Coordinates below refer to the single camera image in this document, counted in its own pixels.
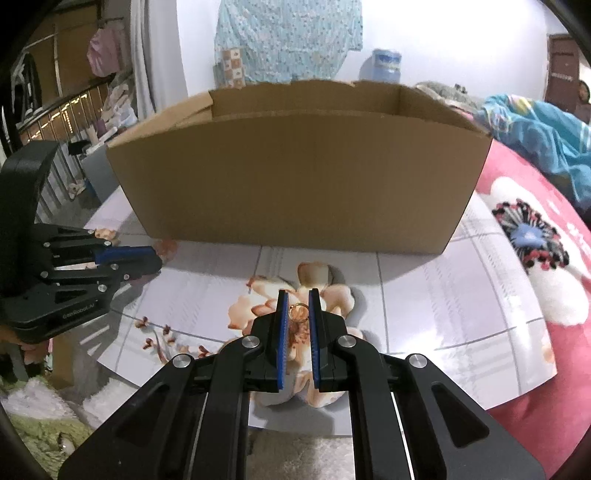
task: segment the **gold key ring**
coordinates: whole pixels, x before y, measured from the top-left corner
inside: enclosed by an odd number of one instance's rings
[[[302,307],[306,309],[306,317],[302,318],[303,316],[303,312],[302,312]],[[297,323],[303,323],[308,319],[308,305],[306,305],[305,303],[294,303],[293,305],[290,305],[290,309],[288,311],[288,317],[290,318],[290,320],[293,320],[294,322]]]

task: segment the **metal screw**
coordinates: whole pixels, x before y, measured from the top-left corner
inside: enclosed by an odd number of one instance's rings
[[[408,363],[414,368],[423,368],[427,365],[427,358],[420,353],[414,353],[408,357]]]
[[[242,339],[242,346],[245,348],[254,348],[259,346],[260,343],[259,337],[255,337],[254,335],[249,335]]]
[[[186,353],[181,353],[173,358],[173,365],[176,368],[185,368],[191,363],[191,357]]]
[[[355,337],[351,335],[342,335],[339,337],[337,341],[340,346],[344,346],[345,348],[351,348],[352,346],[355,346],[355,344],[357,343]]]

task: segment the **metal ring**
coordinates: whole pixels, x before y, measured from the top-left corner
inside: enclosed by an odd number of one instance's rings
[[[306,311],[308,311],[308,312],[310,311],[308,305],[306,305],[305,303],[294,303],[293,305],[290,305],[290,308],[289,308],[289,310],[287,312],[287,316],[289,317],[290,320],[293,320],[296,323],[306,322],[308,320],[308,315],[306,315],[306,318],[303,319],[303,320],[295,319],[295,318],[292,317],[291,311],[292,311],[292,309],[294,309],[296,307],[305,307],[306,308]]]

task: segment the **cardboard box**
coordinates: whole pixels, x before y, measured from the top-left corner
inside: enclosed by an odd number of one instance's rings
[[[490,144],[417,90],[314,80],[191,97],[107,156],[156,238],[439,254]]]

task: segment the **blue blanket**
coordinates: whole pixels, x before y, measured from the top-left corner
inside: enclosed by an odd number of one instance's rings
[[[475,118],[536,166],[580,212],[591,207],[588,125],[550,103],[517,95],[488,97]]]

